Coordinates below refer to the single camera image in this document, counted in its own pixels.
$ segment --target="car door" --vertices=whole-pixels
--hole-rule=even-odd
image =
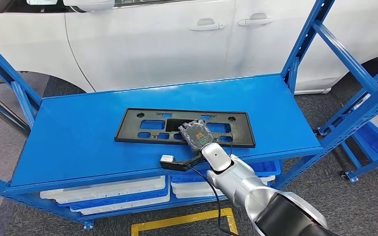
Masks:
[[[315,0],[236,0],[226,76],[280,73]]]
[[[96,91],[224,77],[234,0],[135,1],[66,13],[72,51]]]

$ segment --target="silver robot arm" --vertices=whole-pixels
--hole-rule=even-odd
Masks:
[[[234,205],[246,210],[260,236],[335,236],[324,216],[294,193],[263,184],[237,156],[229,157],[217,143],[201,149],[209,162],[208,180]]]

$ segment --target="white plastic tray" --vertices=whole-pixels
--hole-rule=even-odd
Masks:
[[[275,179],[275,176],[261,177],[261,181],[267,184]],[[190,182],[190,183],[171,183],[173,193],[176,198],[198,198],[214,196],[214,192],[207,182]],[[219,196],[223,195],[221,191],[215,189]]]
[[[164,197],[159,198],[150,198],[145,200],[139,200],[139,201],[133,201],[133,202],[127,202],[127,203],[118,203],[118,204],[112,204],[112,205],[106,205],[106,206],[97,206],[97,207],[91,207],[91,208],[84,208],[84,209],[78,209],[78,210],[70,210],[73,212],[81,212],[84,215],[90,215],[90,214],[96,214],[96,213],[102,213],[107,211],[113,211],[113,210],[121,210],[121,209],[127,209],[131,207],[141,207],[151,204],[157,204],[157,203],[164,203],[168,202],[170,200],[170,185],[168,186],[168,192],[167,195]]]
[[[44,199],[55,199],[58,203],[64,204],[99,198],[108,198],[118,195],[141,193],[164,188],[165,176],[158,176],[43,191],[40,192],[40,197]]]

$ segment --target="car door handle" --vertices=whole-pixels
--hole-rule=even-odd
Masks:
[[[219,22],[215,22],[212,18],[203,18],[200,19],[196,26],[192,26],[189,30],[192,31],[207,31],[207,30],[220,30],[224,28],[224,24],[220,24]]]
[[[242,19],[238,22],[239,26],[258,26],[266,25],[273,22],[273,18],[268,17],[266,13],[255,13],[250,16],[248,19]]]

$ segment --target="yellow floor marking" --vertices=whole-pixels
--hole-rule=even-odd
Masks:
[[[235,225],[234,215],[231,208],[221,209],[221,216],[226,216],[228,221],[229,230],[238,234],[237,226]],[[196,222],[200,220],[213,219],[218,217],[218,210],[211,210],[191,215],[184,215],[164,220],[150,221],[140,224],[133,224],[131,226],[131,236],[138,236],[138,232],[144,230],[153,230],[163,227],[180,225],[185,223]]]

